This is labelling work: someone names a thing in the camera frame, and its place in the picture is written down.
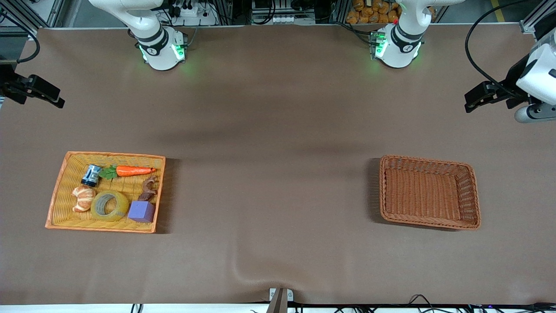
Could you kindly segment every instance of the basket filled with objects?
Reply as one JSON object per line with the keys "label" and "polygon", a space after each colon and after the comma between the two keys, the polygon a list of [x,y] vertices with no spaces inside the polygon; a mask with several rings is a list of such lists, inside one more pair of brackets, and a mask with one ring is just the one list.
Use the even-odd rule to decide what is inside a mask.
{"label": "basket filled with objects", "polygon": [[154,233],[165,164],[158,155],[68,152],[45,227]]}
{"label": "basket filled with objects", "polygon": [[477,184],[469,164],[385,155],[379,167],[380,214],[385,220],[451,229],[479,228]]}

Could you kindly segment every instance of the yellow tape strip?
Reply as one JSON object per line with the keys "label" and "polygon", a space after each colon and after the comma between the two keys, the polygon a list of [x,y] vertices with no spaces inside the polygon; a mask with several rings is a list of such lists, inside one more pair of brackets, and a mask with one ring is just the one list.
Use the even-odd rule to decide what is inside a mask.
{"label": "yellow tape strip", "polygon": [[[116,208],[114,209],[114,211],[106,214],[106,202],[108,202],[108,200],[112,198],[116,199]],[[125,195],[114,190],[106,190],[99,193],[93,199],[93,203],[91,204],[91,214],[93,215],[93,218],[100,219],[101,221],[106,222],[115,222],[121,219],[122,217],[126,216],[129,209],[130,201],[126,198]]]}
{"label": "yellow tape strip", "polygon": [[[498,0],[490,0],[490,2],[492,3],[492,7],[495,8],[497,6],[500,5],[500,3],[498,3]],[[501,23],[501,22],[505,22],[506,20],[504,19],[504,15],[502,14],[502,10],[496,10],[494,11],[494,14],[496,15],[496,20]]]}

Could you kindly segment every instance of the brown toy dinosaur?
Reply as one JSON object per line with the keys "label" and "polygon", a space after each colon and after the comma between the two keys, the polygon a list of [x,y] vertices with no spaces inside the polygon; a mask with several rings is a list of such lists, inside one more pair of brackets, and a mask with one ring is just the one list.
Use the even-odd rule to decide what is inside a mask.
{"label": "brown toy dinosaur", "polygon": [[155,183],[155,179],[156,177],[151,176],[143,182],[143,193],[139,195],[137,201],[149,201],[152,196],[156,194],[156,190],[152,189],[152,185]]}

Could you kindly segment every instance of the empty basket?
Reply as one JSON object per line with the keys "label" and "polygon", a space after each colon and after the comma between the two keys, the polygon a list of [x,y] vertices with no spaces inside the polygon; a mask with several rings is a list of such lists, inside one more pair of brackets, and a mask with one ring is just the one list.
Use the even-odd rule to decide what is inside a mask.
{"label": "empty basket", "polygon": [[469,164],[409,156],[380,159],[380,214],[398,223],[475,230],[481,224]]}

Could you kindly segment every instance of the basket rim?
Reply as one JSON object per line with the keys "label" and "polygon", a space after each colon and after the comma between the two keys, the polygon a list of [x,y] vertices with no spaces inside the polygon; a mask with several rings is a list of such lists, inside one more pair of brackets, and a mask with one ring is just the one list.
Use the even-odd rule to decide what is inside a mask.
{"label": "basket rim", "polygon": [[[465,169],[469,172],[471,177],[471,185],[472,185],[472,194],[473,194],[473,202],[475,204],[474,210],[476,212],[476,222],[473,225],[469,226],[454,226],[448,225],[443,223],[430,223],[430,222],[423,222],[423,221],[408,221],[405,219],[395,218],[393,217],[392,213],[386,211],[386,168],[385,163],[388,160],[392,159],[402,159],[402,160],[412,160],[412,161],[425,161],[437,164],[450,164],[450,165],[459,165],[465,167]],[[479,197],[478,197],[478,189],[477,189],[477,181],[475,176],[475,170],[473,167],[464,162],[453,162],[447,160],[436,160],[436,159],[429,159],[429,158],[418,158],[414,156],[402,156],[402,155],[395,155],[395,154],[387,154],[380,158],[380,165],[379,165],[379,204],[380,204],[380,215],[389,222],[398,222],[404,224],[414,224],[414,225],[422,225],[422,226],[432,226],[432,227],[441,227],[441,228],[451,228],[451,229],[460,229],[460,230],[477,230],[481,225],[481,212],[479,206]]]}
{"label": "basket rim", "polygon": [[[88,227],[70,227],[70,226],[58,226],[52,223],[52,214],[54,213],[54,202],[56,200],[56,195],[58,194],[59,185],[62,181],[62,174],[66,170],[68,160],[73,155],[78,154],[98,154],[105,156],[115,156],[122,155],[126,157],[140,157],[140,158],[151,158],[151,159],[161,159],[162,165],[160,167],[160,178],[158,181],[158,189],[155,204],[155,216],[151,223],[150,229],[110,229],[110,228],[88,228]],[[64,156],[62,161],[62,166],[58,172],[58,177],[56,178],[56,183],[54,184],[54,191],[52,192],[52,197],[50,199],[50,204],[48,206],[48,214],[46,218],[45,228],[48,229],[71,229],[77,231],[99,231],[99,232],[122,232],[122,233],[155,233],[156,232],[156,222],[158,219],[158,207],[160,205],[160,197],[162,196],[162,182],[164,179],[164,171],[166,167],[166,157],[163,155],[153,155],[153,154],[138,154],[138,153],[114,153],[114,152],[101,152],[101,151],[68,151]]]}

